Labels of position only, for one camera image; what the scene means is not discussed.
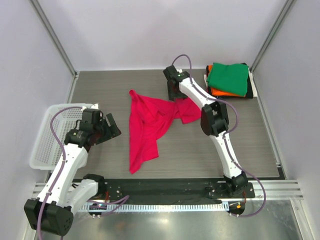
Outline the pink t shirt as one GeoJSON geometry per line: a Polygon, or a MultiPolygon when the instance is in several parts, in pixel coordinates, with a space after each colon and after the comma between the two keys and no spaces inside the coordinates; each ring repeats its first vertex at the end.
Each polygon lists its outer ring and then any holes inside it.
{"type": "Polygon", "coordinates": [[[176,119],[183,124],[197,121],[201,110],[190,99],[163,100],[129,91],[129,171],[135,174],[144,162],[159,157],[157,140],[162,138],[176,119]]]}

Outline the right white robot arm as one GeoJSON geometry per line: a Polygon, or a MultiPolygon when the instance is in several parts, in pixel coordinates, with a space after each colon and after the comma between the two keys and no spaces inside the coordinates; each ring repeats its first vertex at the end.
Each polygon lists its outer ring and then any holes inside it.
{"type": "Polygon", "coordinates": [[[248,178],[239,165],[230,141],[226,102],[209,95],[186,71],[179,72],[174,66],[170,66],[163,73],[170,100],[188,97],[200,109],[200,127],[210,137],[218,152],[226,194],[231,198],[241,196],[248,186],[248,178]]]}

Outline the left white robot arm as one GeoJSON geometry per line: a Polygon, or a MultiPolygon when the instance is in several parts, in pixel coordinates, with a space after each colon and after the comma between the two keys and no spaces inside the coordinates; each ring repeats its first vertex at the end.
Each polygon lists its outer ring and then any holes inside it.
{"type": "Polygon", "coordinates": [[[43,232],[64,237],[80,207],[91,198],[100,200],[106,195],[104,177],[92,173],[85,175],[72,192],[69,188],[77,170],[87,163],[91,147],[119,135],[121,131],[112,114],[103,115],[99,109],[83,110],[75,128],[65,135],[64,142],[58,143],[62,154],[46,186],[24,205],[30,227],[37,232],[38,239],[43,238],[43,232]]]}

